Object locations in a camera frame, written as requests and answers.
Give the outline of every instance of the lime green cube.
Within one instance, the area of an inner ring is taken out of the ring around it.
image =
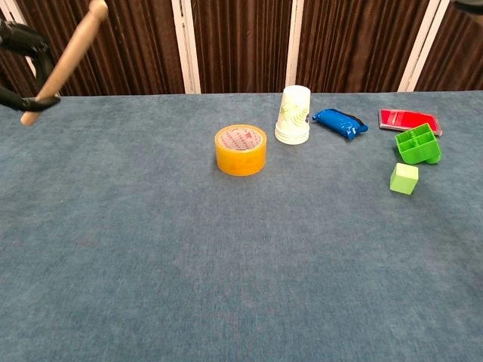
[[[419,179],[419,170],[408,164],[395,164],[389,189],[410,195]]]

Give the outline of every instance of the paper cup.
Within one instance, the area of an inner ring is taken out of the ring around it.
[[[309,139],[310,89],[290,85],[281,96],[275,137],[288,145],[300,145]]]

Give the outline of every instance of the brown curtain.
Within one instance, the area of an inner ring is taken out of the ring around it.
[[[451,5],[416,91],[483,90],[483,28]]]
[[[192,0],[203,93],[280,92],[291,0]]]
[[[297,83],[396,91],[429,0],[305,0]]]
[[[0,85],[22,97],[33,97],[38,90],[25,58],[6,50],[0,50]]]
[[[109,19],[62,95],[184,93],[170,0],[112,0]],[[17,0],[26,22],[51,43],[56,60],[89,0]]]

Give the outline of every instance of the tape roll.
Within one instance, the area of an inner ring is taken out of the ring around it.
[[[266,159],[266,135],[249,124],[233,124],[214,137],[217,164],[224,173],[249,176],[262,170]]]

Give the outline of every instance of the blue package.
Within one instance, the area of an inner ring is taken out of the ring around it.
[[[353,140],[359,133],[369,129],[359,118],[353,115],[347,115],[336,109],[324,109],[314,115],[312,119],[329,127],[349,140]]]

